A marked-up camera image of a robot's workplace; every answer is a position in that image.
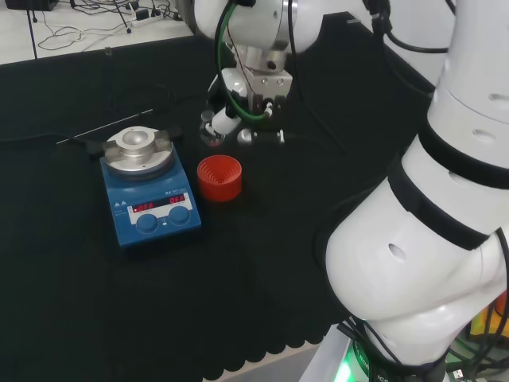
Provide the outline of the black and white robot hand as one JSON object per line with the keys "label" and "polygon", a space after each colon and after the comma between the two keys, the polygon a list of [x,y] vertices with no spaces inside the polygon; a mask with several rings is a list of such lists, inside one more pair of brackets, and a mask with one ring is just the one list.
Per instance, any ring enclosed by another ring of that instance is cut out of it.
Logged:
{"label": "black and white robot hand", "polygon": [[[200,137],[211,147],[227,140],[241,145],[269,141],[283,144],[286,140],[282,114],[293,77],[285,70],[260,72],[251,69],[224,68],[223,80],[215,78],[208,89],[208,99],[201,113]],[[258,121],[242,119],[228,102],[221,85],[231,98],[249,115],[260,115]]]}

